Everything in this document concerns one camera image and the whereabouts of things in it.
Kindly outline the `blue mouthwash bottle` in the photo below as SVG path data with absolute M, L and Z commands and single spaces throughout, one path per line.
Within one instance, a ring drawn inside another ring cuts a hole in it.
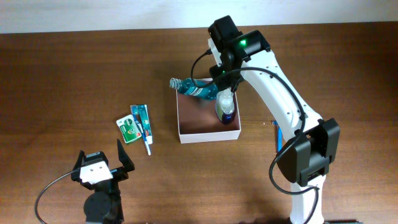
M 218 89 L 215 84 L 205 88 L 198 88 L 194 85 L 191 78 L 185 80 L 171 78 L 169 87 L 177 90 L 180 94 L 194 96 L 208 101 L 215 100 L 218 94 Z

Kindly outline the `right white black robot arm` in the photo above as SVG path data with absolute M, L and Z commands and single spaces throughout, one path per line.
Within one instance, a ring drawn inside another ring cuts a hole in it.
M 292 197 L 290 222 L 324 223 L 322 188 L 336 157 L 338 123 L 324 120 L 298 94 L 258 30 L 243 34 L 230 16 L 224 16 L 208 32 L 216 61 L 210 68 L 214 84 L 235 92 L 241 82 L 248 82 L 281 128 L 285 145 L 271 162 L 269 175 L 278 167 L 290 182 L 290 190 L 277 188 Z

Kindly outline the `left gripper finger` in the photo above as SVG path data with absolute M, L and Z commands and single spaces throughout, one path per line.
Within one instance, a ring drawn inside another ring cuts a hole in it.
M 123 165 L 124 170 L 126 172 L 135 170 L 134 163 L 132 162 L 132 160 L 124 150 L 123 145 L 119 139 L 117 139 L 117 147 L 118 147 L 118 158 L 121 164 Z
M 85 162 L 85 153 L 84 153 L 84 151 L 81 150 L 78 155 L 78 159 L 75 163 L 75 169 L 76 170 L 79 169 L 84 162 Z

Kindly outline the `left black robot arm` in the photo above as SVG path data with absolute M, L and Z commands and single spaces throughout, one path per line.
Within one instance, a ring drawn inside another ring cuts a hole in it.
M 124 221 L 119 183 L 127 180 L 128 173 L 134 171 L 135 167 L 120 140 L 117 140 L 117 150 L 122 166 L 115 169 L 109 168 L 108 159 L 102 151 L 92 154 L 80 151 L 78 155 L 71 180 L 93 191 L 83 206 L 86 223 L 122 223 Z

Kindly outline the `clear pump sanitizer bottle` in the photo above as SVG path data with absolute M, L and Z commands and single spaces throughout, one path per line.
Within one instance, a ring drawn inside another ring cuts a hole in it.
M 222 124 L 230 124 L 234 120 L 234 93 L 230 88 L 220 91 L 216 96 L 215 111 Z

